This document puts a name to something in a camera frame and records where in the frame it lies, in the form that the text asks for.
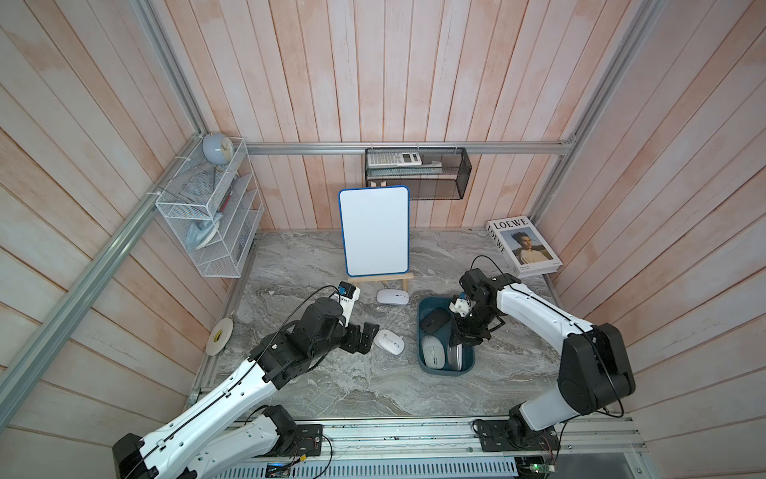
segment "marble tabletop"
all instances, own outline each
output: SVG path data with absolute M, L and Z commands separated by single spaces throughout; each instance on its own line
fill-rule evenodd
M 491 340 L 475 348 L 476 365 L 468 373 L 435 376 L 418 365 L 418 302 L 427 296 L 459 293 L 457 281 L 478 254 L 505 265 L 484 230 L 412 231 L 410 303 L 378 304 L 375 295 L 383 285 L 364 283 L 352 314 L 352 322 L 378 323 L 400 335 L 404 352 L 393 356 L 373 346 L 369 354 L 362 355 L 337 349 L 314 371 L 277 392 L 269 403 L 285 406 L 294 418 L 505 415 L 514 405 L 549 389 L 558 373 L 558 354 L 511 318 L 506 318 L 506 325 Z M 477 260 L 476 266 L 488 275 L 494 272 L 485 258 Z M 275 331 L 306 296 L 346 278 L 340 231 L 262 235 L 235 314 L 234 332 L 218 359 L 217 382 L 247 357 L 263 335 Z M 542 277 L 523 281 L 552 300 Z M 389 286 L 401 288 L 401 283 Z

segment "small whiteboard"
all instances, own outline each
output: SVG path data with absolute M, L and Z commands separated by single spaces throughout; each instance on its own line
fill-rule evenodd
M 345 270 L 349 276 L 409 271 L 409 188 L 344 189 L 338 197 Z

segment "black wire mesh basket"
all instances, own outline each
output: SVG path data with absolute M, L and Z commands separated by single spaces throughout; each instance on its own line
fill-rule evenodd
M 421 166 L 370 168 L 371 153 L 417 153 Z M 471 176 L 471 161 L 464 148 L 368 148 L 365 154 L 367 186 L 407 186 L 411 200 L 463 199 Z

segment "pink wooden wall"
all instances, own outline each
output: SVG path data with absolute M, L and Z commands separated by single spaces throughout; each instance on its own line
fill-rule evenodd
M 571 135 L 633 0 L 153 0 L 211 130 L 250 141 L 558 140 Z M 557 156 L 484 155 L 419 228 L 527 212 Z M 361 156 L 254 159 L 266 229 L 339 228 Z
M 0 371 L 192 134 L 128 2 L 0 2 Z M 2 477 L 114 477 L 182 409 L 226 285 L 154 222 L 0 435 Z
M 764 27 L 668 2 L 538 223 L 565 307 L 622 331 L 666 478 L 766 474 Z

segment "black cable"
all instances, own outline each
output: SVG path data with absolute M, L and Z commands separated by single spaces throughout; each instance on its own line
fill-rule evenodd
M 285 324 L 284 326 L 280 328 L 280 333 L 282 333 L 283 331 L 287 331 L 288 329 L 295 326 L 296 324 L 298 324 L 298 320 L 290 321 L 288 324 Z
M 564 430 L 567 428 L 567 424 L 569 424 L 569 419 L 566 421 L 561 421 L 563 426 L 561 427 L 561 432 L 558 433 L 558 447 L 556 448 L 556 460 L 555 462 L 558 463 L 558 453 L 561 452 L 561 441 L 564 440 Z
M 252 417 L 253 417 L 253 414 L 255 414 L 256 412 L 260 411 L 261 409 L 265 409 L 265 408 L 267 408 L 267 407 L 269 407 L 269 405 L 268 405 L 268 404 L 264 404 L 264 405 L 262 405 L 262 406 L 259 406 L 259 407 L 257 407 L 255 410 L 253 410 L 253 411 L 250 413 L 250 415 L 247 417 L 247 419 L 245 419 L 245 420 L 244 420 L 244 423 L 245 423 L 245 424 L 247 424 L 247 422 L 248 422 L 248 421 L 250 421 L 250 418 L 252 418 Z
M 327 465 L 325 466 L 324 469 L 322 469 L 322 472 L 320 472 L 316 476 L 312 477 L 311 479 L 317 479 L 319 476 L 321 476 L 322 474 L 326 473 L 327 470 L 330 468 L 330 463 L 332 462 L 332 441 L 330 441 L 330 438 L 328 438 L 325 435 L 322 435 L 322 439 L 327 439 L 327 443 L 330 444 L 330 460 L 327 461 Z
M 583 334 L 585 334 L 585 331 L 580 327 L 579 324 L 573 322 L 574 326 L 582 331 Z M 621 418 L 625 415 L 625 406 L 623 406 L 622 401 L 620 400 L 620 396 L 617 394 L 617 388 L 614 387 L 614 383 L 612 382 L 611 376 L 609 376 L 609 371 L 607 370 L 607 364 L 604 362 L 604 359 L 601 358 L 601 354 L 598 352 L 598 349 L 596 349 L 596 346 L 593 345 L 593 340 L 588 340 L 588 342 L 591 344 L 591 348 L 593 349 L 593 352 L 596 354 L 596 357 L 598 358 L 599 363 L 601 363 L 601 367 L 604 368 L 604 373 L 607 375 L 607 379 L 609 379 L 609 385 L 612 386 L 612 392 L 614 393 L 614 397 L 617 398 L 617 403 L 620 404 L 620 414 L 610 414 L 608 412 L 599 411 L 596 410 L 597 413 L 603 414 L 606 416 L 609 416 L 610 418 Z
M 312 298 L 312 297 L 313 297 L 315 294 L 319 293 L 321 290 L 323 290 L 323 289 L 325 289 L 325 288 L 327 288 L 327 287 L 335 288 L 335 291 L 337 291 L 337 292 L 338 292 L 338 296 L 340 297 L 340 291 L 338 291 L 338 288 L 337 288 L 337 287 L 335 287 L 335 286 L 332 286 L 331 284 L 327 284 L 327 285 L 325 285 L 325 286 L 322 286 L 322 287 L 321 287 L 321 288 L 319 288 L 318 290 L 316 290 L 316 291 L 314 291 L 313 293 L 311 293 L 311 294 L 309 295 L 309 297 L 307 297 L 305 300 L 303 300 L 303 301 L 301 302 L 301 304 L 299 304 L 299 305 L 298 305 L 298 306 L 297 306 L 297 307 L 296 307 L 296 308 L 293 310 L 293 312 L 292 312 L 292 313 L 290 313 L 290 315 L 289 315 L 288 317 L 286 317 L 286 318 L 285 318 L 285 320 L 282 322 L 282 324 L 280 324 L 280 327 L 279 327 L 279 329 L 278 329 L 277 331 L 281 331 L 281 330 L 282 330 L 282 328 L 283 328 L 283 327 L 284 327 L 284 325 L 287 323 L 287 321 L 288 321 L 288 320 L 289 320 L 291 317 L 293 317 L 293 315 L 296 313 L 296 311 L 298 311 L 298 309 L 300 309 L 300 307 L 301 307 L 301 306 L 303 306 L 304 304 L 306 304 L 306 302 L 307 302 L 308 300 L 310 300 L 310 299 L 311 299 L 311 298 Z M 260 361 L 260 358 L 262 358 L 262 357 L 264 356 L 264 353 L 265 353 L 265 352 L 266 352 L 266 351 L 269 349 L 269 347 L 271 346 L 271 343 L 274 341 L 274 338 L 276 338 L 276 337 L 277 337 L 277 334 L 275 333 L 275 334 L 274 334 L 274 335 L 271 337 L 271 340 L 269 341 L 269 343 L 268 343 L 268 344 L 266 345 L 266 347 L 264 348 L 264 351 L 263 351 L 263 352 L 260 354 L 260 356 L 258 356 L 258 359 L 256 359 L 255 361 L 253 361 L 253 365 L 252 365 L 252 366 L 250 366 L 250 368 L 249 368 L 249 369 L 248 369 L 248 370 L 245 372 L 245 374 L 243 374 L 243 375 L 242 375 L 242 377 L 241 377 L 241 378 L 239 378 L 239 380 L 238 380 L 238 381 L 237 381 L 235 384 L 233 384 L 233 385 L 232 385 L 232 387 L 230 387 L 230 388 L 227 390 L 227 392 L 231 392 L 231 391 L 232 391 L 234 388 L 236 388 L 238 385 L 240 385 L 240 384 L 242 383 L 242 380 L 243 380 L 243 379 L 245 379 L 245 378 L 247 377 L 247 375 L 248 375 L 248 374 L 250 374 L 250 371 L 252 371 L 252 370 L 253 370 L 253 368 L 254 368 L 254 367 L 255 367 L 255 366 L 258 364 L 258 361 Z M 177 428 L 176 428 L 176 429 L 175 429 L 173 432 L 171 432 L 169 435 L 167 435 L 167 436 L 166 436 L 166 437 L 165 437 L 165 438 L 164 438 L 162 441 L 164 442 L 164 441 L 168 441 L 169 439 L 171 439 L 171 438 L 172 438 L 172 437 L 173 437 L 175 434 L 177 434 L 177 433 L 178 433 L 178 431 L 181 431 L 181 430 L 182 430 L 182 429 L 183 429 L 183 428 L 184 428 L 184 427 L 185 427 L 185 426 L 186 426 L 188 423 L 190 423 L 190 422 L 194 421 L 194 420 L 195 420 L 195 419 L 196 419 L 196 418 L 197 418 L 197 417 L 198 417 L 200 414 L 202 414 L 203 412 L 207 411 L 207 410 L 208 410 L 210 407 L 212 407 L 212 406 L 213 406 L 213 404 L 215 404 L 216 402 L 220 401 L 220 400 L 221 400 L 221 398 L 224 398 L 224 397 L 227 397 L 227 396 L 226 396 L 226 395 L 220 395 L 220 396 L 218 396 L 216 399 L 214 399 L 214 400 L 213 400 L 213 402 L 211 402 L 210 404 L 208 404 L 208 405 L 206 405 L 204 408 L 202 408 L 202 410 L 201 410 L 200 412 L 198 412 L 197 414 L 193 415 L 191 418 L 189 418 L 189 419 L 188 419 L 186 422 L 184 422 L 182 425 L 178 426 L 178 427 L 177 427 Z M 145 460 L 146 460 L 146 459 L 147 459 L 147 458 L 148 458 L 148 457 L 151 455 L 151 453 L 153 453 L 154 451 L 156 451 L 158 448 L 159 448 L 159 446 L 158 446 L 158 445 L 156 445 L 156 446 L 155 446 L 155 447 L 154 447 L 154 448 L 153 448 L 151 451 L 147 452 L 147 453 L 146 453 L 146 456 L 143 456 L 143 457 L 142 457 L 142 458 L 141 458 L 141 459 L 140 459 L 138 462 L 136 462 L 136 465 L 135 465 L 135 466 L 133 466 L 133 469 L 131 469 L 131 470 L 130 470 L 130 472 L 129 472 L 128 474 L 126 474 L 126 475 L 125 475 L 125 478 L 126 478 L 126 479 L 129 479 L 129 478 L 130 478 L 130 475 L 131 475 L 131 474 L 132 474 L 132 473 L 133 473 L 133 472 L 136 470 L 136 468 L 139 466 L 139 464 L 143 463 L 143 462 L 144 462 L 144 461 L 145 461 Z
M 504 272 L 503 270 L 501 270 L 501 269 L 500 269 L 500 266 L 498 266 L 498 265 L 497 265 L 497 263 L 495 262 L 495 260 L 493 260 L 492 258 L 490 258 L 489 256 L 486 256 L 486 255 L 484 255 L 484 254 L 479 254 L 478 256 L 476 256 L 476 257 L 473 259 L 473 261 L 471 261 L 471 269 L 473 269 L 473 264 L 474 264 L 474 263 L 476 263 L 476 260 L 477 260 L 477 259 L 479 259 L 479 258 L 486 258 L 486 259 L 488 259 L 488 260 L 492 261 L 492 264 L 494 264 L 494 265 L 495 265 L 495 269 L 497 269 L 497 271 L 499 271 L 499 272 L 500 272 L 500 274 L 502 275 L 502 277 L 504 277 L 505 279 L 508 279 L 508 277 L 506 276 L 508 273 L 506 273 L 506 272 Z
M 313 446 L 311 448 L 311 451 L 305 452 L 305 453 L 301 454 L 300 457 L 298 457 L 298 449 L 300 448 L 300 443 L 303 442 L 303 441 L 307 441 L 307 440 L 311 440 L 311 444 Z M 293 444 L 295 445 L 295 452 L 293 453 L 292 459 L 287 464 L 283 464 L 281 466 L 276 466 L 274 468 L 275 471 L 284 471 L 285 469 L 290 469 L 292 466 L 294 466 L 295 464 L 298 464 L 299 462 L 302 461 L 301 457 L 303 455 L 308 454 L 309 452 L 312 452 L 312 451 L 316 450 L 316 441 L 314 441 L 314 438 L 296 439 L 295 441 L 293 441 Z
M 314 370 L 314 368 L 316 368 L 317 366 L 319 366 L 319 364 L 320 364 L 322 361 L 324 361 L 324 360 L 325 360 L 325 358 L 327 357 L 327 355 L 328 355 L 328 354 L 329 354 L 329 353 L 325 353 L 325 355 L 324 355 L 324 356 L 322 356 L 321 358 L 319 358 L 319 361 L 317 361 L 316 363 L 314 363 L 314 366 L 311 366 L 310 368 L 308 368 L 308 369 L 306 370 L 306 372 L 312 372 L 312 371 Z
M 519 291 L 516 288 L 514 288 L 513 286 L 511 286 L 511 289 L 514 290 L 517 293 L 525 294 L 528 298 L 533 299 L 533 300 L 537 301 L 538 303 L 542 304 L 543 306 L 547 307 L 551 311 L 554 311 L 559 316 L 561 316 L 565 320 L 567 320 L 567 322 L 569 322 L 571 324 L 574 324 L 574 327 L 579 329 L 580 332 L 583 333 L 583 335 L 585 337 L 588 337 L 588 335 L 585 334 L 585 330 L 583 330 L 580 327 L 580 325 L 577 324 L 577 321 L 572 321 L 571 318 L 566 317 L 561 311 L 557 310 L 554 307 L 551 307 L 551 305 L 547 304 L 545 301 L 540 301 L 538 298 L 532 296 L 531 294 L 528 294 L 525 291 Z M 598 349 L 596 349 L 596 346 L 594 346 L 593 340 L 589 338 L 588 339 L 588 343 L 591 345 L 591 349 L 593 349 L 593 353 L 598 358 L 598 362 L 601 363 L 601 367 L 604 368 L 604 373 L 607 375 L 607 380 L 609 381 L 609 385 L 612 387 L 612 392 L 614 393 L 614 397 L 617 398 L 617 403 L 620 405 L 620 414 L 619 415 L 610 414 L 608 412 L 598 411 L 598 410 L 596 410 L 595 412 L 597 412 L 599 414 L 603 414 L 603 415 L 609 416 L 610 418 L 622 418 L 623 416 L 625 416 L 625 406 L 623 406 L 622 400 L 620 399 L 620 395 L 617 394 L 617 388 L 614 387 L 614 382 L 612 382 L 612 378 L 611 378 L 611 376 L 609 376 L 609 371 L 607 370 L 607 364 L 604 362 L 604 358 L 601 357 L 601 354 L 598 352 Z

